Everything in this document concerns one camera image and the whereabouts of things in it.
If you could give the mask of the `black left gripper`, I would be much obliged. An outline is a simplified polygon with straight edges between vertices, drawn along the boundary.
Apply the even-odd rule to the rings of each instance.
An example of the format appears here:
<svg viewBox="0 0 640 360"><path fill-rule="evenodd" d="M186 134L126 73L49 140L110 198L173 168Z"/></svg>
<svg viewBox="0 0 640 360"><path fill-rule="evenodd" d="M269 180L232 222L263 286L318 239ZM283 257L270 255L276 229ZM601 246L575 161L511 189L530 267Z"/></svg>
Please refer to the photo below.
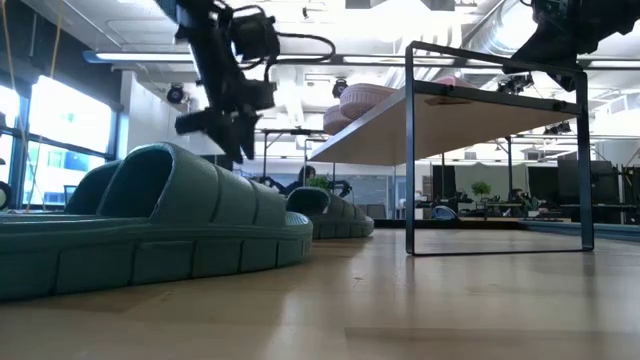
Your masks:
<svg viewBox="0 0 640 360"><path fill-rule="evenodd" d="M253 160L258 111L275 105L274 84L247 78L235 57L195 57L194 65L208 105L178 117L176 132L213 133L216 144L234 163L244 162L242 150Z"/></svg>

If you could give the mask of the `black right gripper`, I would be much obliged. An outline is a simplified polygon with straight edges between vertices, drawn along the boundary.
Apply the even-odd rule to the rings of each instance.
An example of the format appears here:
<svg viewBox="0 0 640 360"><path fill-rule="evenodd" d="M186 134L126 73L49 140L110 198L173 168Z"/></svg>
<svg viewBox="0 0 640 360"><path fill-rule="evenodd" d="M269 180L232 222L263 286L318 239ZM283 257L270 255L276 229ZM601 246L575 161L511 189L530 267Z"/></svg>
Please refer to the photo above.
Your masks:
<svg viewBox="0 0 640 360"><path fill-rule="evenodd" d="M520 49L511 60L579 69L577 54L592 53L614 33L626 35L640 20L640 0L531 0L534 22L531 37L540 49ZM563 90L574 91L572 75L548 72Z"/></svg>

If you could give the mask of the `pink rubber slide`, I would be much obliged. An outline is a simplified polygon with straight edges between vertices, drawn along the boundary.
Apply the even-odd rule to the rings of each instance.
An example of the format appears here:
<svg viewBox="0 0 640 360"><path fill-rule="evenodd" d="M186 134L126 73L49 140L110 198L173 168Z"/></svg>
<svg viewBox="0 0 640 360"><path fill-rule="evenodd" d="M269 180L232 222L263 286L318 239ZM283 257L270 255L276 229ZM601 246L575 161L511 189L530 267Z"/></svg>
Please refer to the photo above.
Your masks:
<svg viewBox="0 0 640 360"><path fill-rule="evenodd" d="M329 107L323 115L323 130L328 135L336 135L354 121L344 115L339 105Z"/></svg>
<svg viewBox="0 0 640 360"><path fill-rule="evenodd" d="M358 83L348 86L334 109L349 120L356 120L397 92L396 88Z"/></svg>

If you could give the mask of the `black ceiling track light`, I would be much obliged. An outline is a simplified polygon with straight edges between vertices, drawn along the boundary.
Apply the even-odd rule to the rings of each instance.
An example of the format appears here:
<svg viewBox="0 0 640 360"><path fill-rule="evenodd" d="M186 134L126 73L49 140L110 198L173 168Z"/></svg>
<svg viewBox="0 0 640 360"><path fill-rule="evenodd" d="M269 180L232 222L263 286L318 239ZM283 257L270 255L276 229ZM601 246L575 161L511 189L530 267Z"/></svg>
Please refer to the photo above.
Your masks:
<svg viewBox="0 0 640 360"><path fill-rule="evenodd" d="M534 85L531 73L522 75L508 75L497 83L497 92L518 95Z"/></svg>

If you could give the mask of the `person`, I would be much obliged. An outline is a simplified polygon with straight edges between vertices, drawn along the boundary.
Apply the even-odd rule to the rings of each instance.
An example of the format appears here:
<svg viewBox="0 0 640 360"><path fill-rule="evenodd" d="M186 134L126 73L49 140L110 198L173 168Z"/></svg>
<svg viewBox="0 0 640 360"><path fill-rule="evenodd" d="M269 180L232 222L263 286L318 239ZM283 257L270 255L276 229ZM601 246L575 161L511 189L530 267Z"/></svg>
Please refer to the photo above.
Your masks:
<svg viewBox="0 0 640 360"><path fill-rule="evenodd" d="M303 166L299 173L297 179L283 188L281 193L285 196L290 195L294 190L303 187L306 182L313 178L316 175L316 170L313 166Z"/></svg>

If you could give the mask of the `long ceiling light strip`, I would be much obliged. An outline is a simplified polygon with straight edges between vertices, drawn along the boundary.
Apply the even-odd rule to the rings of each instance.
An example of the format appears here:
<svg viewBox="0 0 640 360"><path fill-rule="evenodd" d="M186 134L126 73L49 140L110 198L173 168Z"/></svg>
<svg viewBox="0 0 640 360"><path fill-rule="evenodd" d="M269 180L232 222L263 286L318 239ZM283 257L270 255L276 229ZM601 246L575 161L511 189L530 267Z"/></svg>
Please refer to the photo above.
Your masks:
<svg viewBox="0 0 640 360"><path fill-rule="evenodd" d="M193 60L190 53L84 51L82 55L89 63L191 63Z"/></svg>

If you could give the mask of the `large office window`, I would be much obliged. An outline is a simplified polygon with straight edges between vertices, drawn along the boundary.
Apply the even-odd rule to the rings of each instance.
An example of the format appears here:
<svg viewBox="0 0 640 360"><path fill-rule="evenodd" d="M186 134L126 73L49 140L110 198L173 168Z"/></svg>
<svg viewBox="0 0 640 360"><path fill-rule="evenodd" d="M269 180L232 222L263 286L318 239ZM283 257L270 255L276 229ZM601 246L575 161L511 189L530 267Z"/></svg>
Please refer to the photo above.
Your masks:
<svg viewBox="0 0 640 360"><path fill-rule="evenodd" d="M65 205L64 185L78 185L114 158L112 109L41 76L22 95L0 85L0 181L11 186L9 208Z"/></svg>

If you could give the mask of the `wooden shelf black metal frame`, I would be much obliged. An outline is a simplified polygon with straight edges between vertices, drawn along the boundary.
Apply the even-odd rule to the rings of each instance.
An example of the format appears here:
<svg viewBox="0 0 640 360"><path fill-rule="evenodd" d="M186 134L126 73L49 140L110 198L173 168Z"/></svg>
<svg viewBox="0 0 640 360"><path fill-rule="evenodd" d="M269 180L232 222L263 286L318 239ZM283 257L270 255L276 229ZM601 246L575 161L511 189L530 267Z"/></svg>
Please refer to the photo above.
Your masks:
<svg viewBox="0 0 640 360"><path fill-rule="evenodd" d="M575 102L510 95L417 80L417 50L458 59L564 76L575 84ZM404 55L405 85L312 153L313 162L405 168L405 248L416 255L415 164L418 160L522 131L575 119L577 122L580 236L582 252L595 248L592 216L588 78L580 68L562 68L411 42Z"/></svg>

